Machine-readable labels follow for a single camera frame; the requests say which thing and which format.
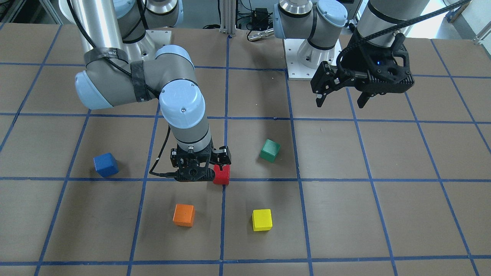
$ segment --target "green block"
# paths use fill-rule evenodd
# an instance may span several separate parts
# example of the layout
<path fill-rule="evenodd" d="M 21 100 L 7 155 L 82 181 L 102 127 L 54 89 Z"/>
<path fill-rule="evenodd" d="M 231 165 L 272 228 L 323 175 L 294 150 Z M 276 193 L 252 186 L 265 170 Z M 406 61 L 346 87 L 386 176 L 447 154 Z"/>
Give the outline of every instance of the green block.
<path fill-rule="evenodd" d="M 264 146 L 261 149 L 261 154 L 259 155 L 259 157 L 273 163 L 274 160 L 276 159 L 276 156 L 278 155 L 280 147 L 281 147 L 280 144 L 271 141 L 269 139 L 266 139 L 266 142 L 264 143 Z"/>

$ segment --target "blue block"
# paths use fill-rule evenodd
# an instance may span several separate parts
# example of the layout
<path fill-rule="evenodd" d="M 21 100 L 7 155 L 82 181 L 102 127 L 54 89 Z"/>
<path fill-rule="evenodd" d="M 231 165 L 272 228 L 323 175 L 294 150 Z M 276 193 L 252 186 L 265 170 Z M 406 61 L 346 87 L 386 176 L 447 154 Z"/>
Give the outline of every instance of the blue block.
<path fill-rule="evenodd" d="M 118 173 L 118 164 L 116 163 L 116 159 L 111 153 L 106 153 L 103 155 L 99 155 L 94 157 L 94 166 L 95 170 L 102 176 L 108 177 L 115 173 Z"/>

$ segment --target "yellow block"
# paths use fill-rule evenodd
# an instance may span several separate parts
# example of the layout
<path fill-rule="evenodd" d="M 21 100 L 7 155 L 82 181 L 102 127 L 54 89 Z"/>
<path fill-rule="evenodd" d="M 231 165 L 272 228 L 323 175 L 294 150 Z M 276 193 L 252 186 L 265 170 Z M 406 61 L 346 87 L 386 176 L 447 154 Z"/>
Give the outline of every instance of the yellow block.
<path fill-rule="evenodd" d="M 272 227 L 271 209 L 252 211 L 252 229 L 254 231 L 269 231 Z"/>

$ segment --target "cube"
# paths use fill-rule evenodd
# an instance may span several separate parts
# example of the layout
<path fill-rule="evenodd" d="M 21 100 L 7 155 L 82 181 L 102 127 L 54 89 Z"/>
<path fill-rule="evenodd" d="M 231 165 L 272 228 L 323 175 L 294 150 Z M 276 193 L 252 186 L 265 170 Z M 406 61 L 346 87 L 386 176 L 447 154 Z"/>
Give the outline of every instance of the cube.
<path fill-rule="evenodd" d="M 252 211 L 252 230 L 269 231 L 273 227 L 271 209 L 260 209 Z"/>
<path fill-rule="evenodd" d="M 215 165 L 213 170 L 215 171 L 215 179 L 213 180 L 213 183 L 228 185 L 230 180 L 230 166 L 223 166 L 223 170 L 220 170 L 220 166 Z"/>
<path fill-rule="evenodd" d="M 261 149 L 261 154 L 259 155 L 259 157 L 273 163 L 274 160 L 276 159 L 276 156 L 278 155 L 280 147 L 281 147 L 280 144 L 272 140 L 266 139 L 266 142 L 264 143 L 264 146 Z"/>
<path fill-rule="evenodd" d="M 116 159 L 114 159 L 114 156 L 109 152 L 94 157 L 94 166 L 96 172 L 98 172 L 102 177 L 108 177 L 119 172 Z"/>
<path fill-rule="evenodd" d="M 172 221 L 177 226 L 192 227 L 194 223 L 194 206 L 186 204 L 176 204 Z"/>

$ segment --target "white mounting plate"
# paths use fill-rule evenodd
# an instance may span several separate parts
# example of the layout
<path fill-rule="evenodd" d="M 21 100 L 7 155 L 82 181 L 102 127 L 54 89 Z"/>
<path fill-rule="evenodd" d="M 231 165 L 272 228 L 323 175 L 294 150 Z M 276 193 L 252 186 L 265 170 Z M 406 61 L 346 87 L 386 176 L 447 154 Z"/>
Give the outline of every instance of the white mounting plate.
<path fill-rule="evenodd" d="M 285 58 L 286 58 L 286 67 L 288 68 L 288 79 L 296 80 L 296 81 L 309 81 L 315 74 L 317 68 L 312 69 L 305 65 L 303 65 L 297 52 L 300 48 L 300 45 L 305 39 L 284 39 L 284 47 L 285 47 Z M 341 51 L 341 44 L 339 40 L 336 41 L 336 45 L 334 46 L 335 55 L 334 59 L 329 62 L 331 65 L 336 65 L 336 58 Z"/>
<path fill-rule="evenodd" d="M 156 50 L 162 48 L 165 45 L 170 44 L 172 38 L 172 32 L 169 30 L 147 30 L 148 35 L 155 42 Z"/>

